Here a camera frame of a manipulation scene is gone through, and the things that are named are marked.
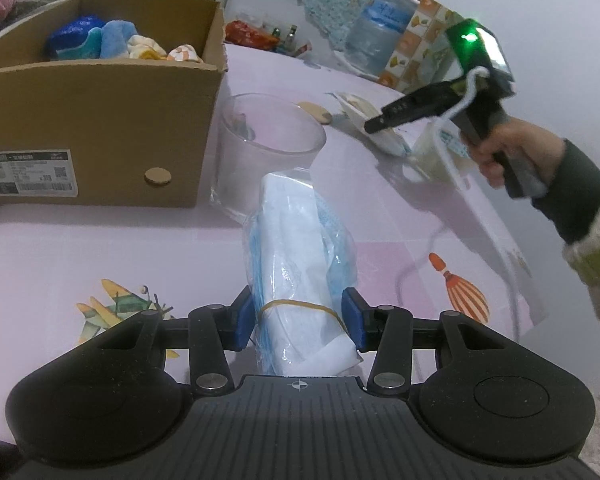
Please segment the right forearm in sleeve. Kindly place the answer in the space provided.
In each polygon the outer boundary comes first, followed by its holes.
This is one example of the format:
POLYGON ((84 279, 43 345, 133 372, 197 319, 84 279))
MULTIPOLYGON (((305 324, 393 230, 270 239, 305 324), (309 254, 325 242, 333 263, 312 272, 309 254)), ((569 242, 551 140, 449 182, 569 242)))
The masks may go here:
POLYGON ((554 223, 564 258, 588 288, 600 320, 600 168, 567 142, 547 194, 532 204, 554 223))

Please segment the person's right hand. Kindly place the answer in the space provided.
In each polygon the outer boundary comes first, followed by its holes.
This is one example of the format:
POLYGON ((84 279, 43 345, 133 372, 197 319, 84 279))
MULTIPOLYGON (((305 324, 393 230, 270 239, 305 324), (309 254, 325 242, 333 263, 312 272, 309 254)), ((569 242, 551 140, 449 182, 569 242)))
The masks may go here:
POLYGON ((535 166, 540 180, 550 185, 566 150, 565 140, 555 133, 515 117, 492 128, 486 140, 478 146, 471 144, 464 132, 460 138, 467 146, 470 158, 478 165, 480 174, 492 188, 502 188, 505 184, 504 168, 495 161, 495 153, 523 154, 535 166))

